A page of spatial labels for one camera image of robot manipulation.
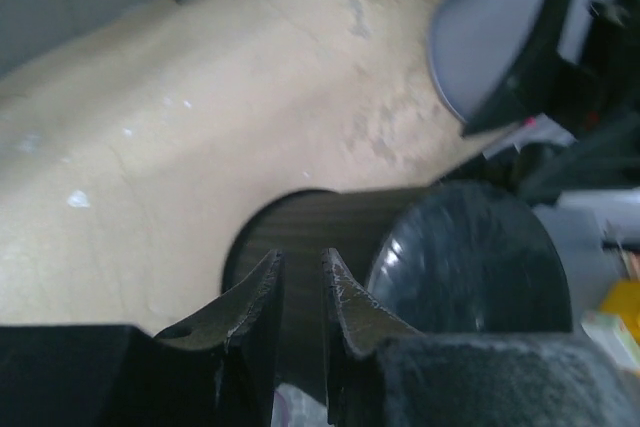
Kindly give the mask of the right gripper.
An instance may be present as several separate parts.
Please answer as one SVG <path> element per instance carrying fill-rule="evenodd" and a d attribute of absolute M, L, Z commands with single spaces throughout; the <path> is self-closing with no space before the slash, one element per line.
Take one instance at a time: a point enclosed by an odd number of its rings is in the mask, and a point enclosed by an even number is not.
<path fill-rule="evenodd" d="M 558 45 L 571 2 L 543 0 L 523 46 L 468 118 L 463 136 L 542 113 L 558 75 L 551 118 L 570 132 L 590 132 L 639 111 L 639 0 L 591 1 L 579 59 L 562 67 Z"/>

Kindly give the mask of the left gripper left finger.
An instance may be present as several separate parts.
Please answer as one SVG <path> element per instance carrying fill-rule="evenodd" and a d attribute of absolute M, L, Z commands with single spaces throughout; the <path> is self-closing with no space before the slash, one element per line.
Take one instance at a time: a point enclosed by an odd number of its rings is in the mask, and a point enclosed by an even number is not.
<path fill-rule="evenodd" d="M 132 325 L 1 331 L 5 426 L 267 426 L 285 262 L 268 253 L 236 286 L 149 335 Z"/>

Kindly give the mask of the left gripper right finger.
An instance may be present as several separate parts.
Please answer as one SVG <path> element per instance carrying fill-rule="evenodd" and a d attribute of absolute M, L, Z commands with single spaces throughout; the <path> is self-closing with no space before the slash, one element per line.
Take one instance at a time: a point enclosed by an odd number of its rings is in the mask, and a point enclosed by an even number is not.
<path fill-rule="evenodd" d="M 620 371 L 570 334 L 425 334 L 321 256 L 333 426 L 635 426 Z"/>

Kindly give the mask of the light grey round bin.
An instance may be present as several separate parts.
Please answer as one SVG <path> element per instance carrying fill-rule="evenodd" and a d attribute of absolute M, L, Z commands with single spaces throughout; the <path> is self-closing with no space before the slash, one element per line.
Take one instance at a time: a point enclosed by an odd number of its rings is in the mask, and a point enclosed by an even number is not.
<path fill-rule="evenodd" d="M 543 0 L 445 0 L 429 34 L 434 86 L 465 122 L 519 52 Z"/>

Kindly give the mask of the black ribbed round bin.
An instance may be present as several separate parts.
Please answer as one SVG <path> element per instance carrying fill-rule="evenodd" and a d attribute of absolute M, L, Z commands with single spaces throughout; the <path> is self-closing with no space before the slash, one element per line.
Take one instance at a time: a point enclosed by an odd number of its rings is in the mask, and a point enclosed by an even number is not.
<path fill-rule="evenodd" d="M 573 328 L 560 257 L 533 210 L 482 182 L 333 192 L 300 190 L 264 206 L 224 265 L 229 290 L 273 249 L 286 259 L 282 338 L 320 322 L 322 251 L 423 332 L 539 333 Z"/>

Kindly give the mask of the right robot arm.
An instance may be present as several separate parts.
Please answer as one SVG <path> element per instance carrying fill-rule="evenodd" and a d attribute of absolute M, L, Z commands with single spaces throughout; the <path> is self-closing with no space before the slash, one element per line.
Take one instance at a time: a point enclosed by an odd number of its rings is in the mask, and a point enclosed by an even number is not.
<path fill-rule="evenodd" d="M 539 114 L 574 142 L 509 146 L 478 154 L 444 181 L 486 181 L 528 202 L 553 202 L 570 190 L 639 184 L 639 0 L 592 0 L 577 62 L 558 52 L 572 0 L 543 0 L 515 59 L 463 127 L 470 136 Z"/>

